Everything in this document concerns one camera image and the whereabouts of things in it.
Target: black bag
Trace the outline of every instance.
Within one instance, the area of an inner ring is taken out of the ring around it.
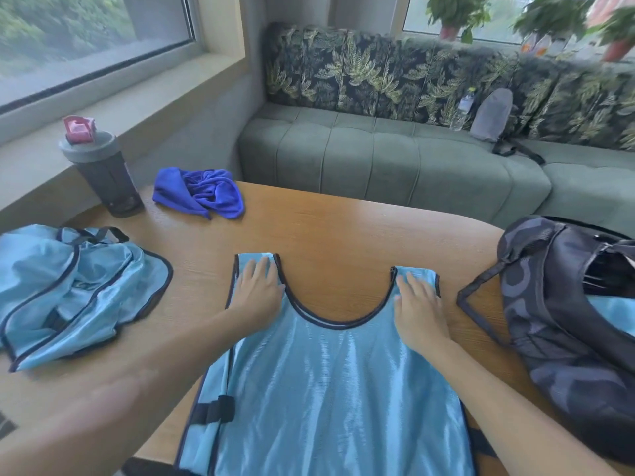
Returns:
[[[567,219],[525,217],[498,243],[498,263],[456,303],[508,345],[467,298],[500,274],[509,345],[568,429],[601,456],[635,464],[635,337],[596,311],[587,295],[635,298],[635,241]]]

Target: trees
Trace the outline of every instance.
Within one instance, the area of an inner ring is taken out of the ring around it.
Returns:
[[[0,0],[0,77],[134,39],[123,0]]]

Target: water bottle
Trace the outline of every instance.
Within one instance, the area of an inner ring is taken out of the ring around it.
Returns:
[[[470,87],[465,96],[458,103],[456,113],[454,114],[454,117],[452,117],[452,121],[449,123],[450,130],[458,132],[463,128],[463,125],[465,125],[465,121],[467,120],[467,114],[470,113],[472,103],[474,103],[475,94],[476,89],[474,87]]]
[[[115,217],[130,217],[144,203],[130,178],[117,137],[95,128],[93,119],[70,116],[64,119],[66,137],[59,147],[84,176],[93,191]]]

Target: bottle cap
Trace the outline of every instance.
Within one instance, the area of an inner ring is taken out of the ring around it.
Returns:
[[[95,140],[95,119],[69,115],[64,117],[66,140],[71,145],[77,143],[92,143]]]

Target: green foliage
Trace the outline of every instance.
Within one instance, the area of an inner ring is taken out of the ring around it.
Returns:
[[[533,0],[514,23],[514,33],[527,36],[534,31],[539,37],[569,37],[578,39],[586,33],[587,13],[595,0]]]
[[[0,0],[0,76],[134,39],[123,0]]]
[[[602,32],[600,45],[617,40],[628,40],[629,43],[635,44],[635,6],[614,10],[611,18],[599,25],[599,31]]]
[[[444,26],[464,26],[461,40],[465,43],[472,42],[472,28],[491,19],[488,0],[428,0],[426,13],[430,16],[430,24],[440,20]]]

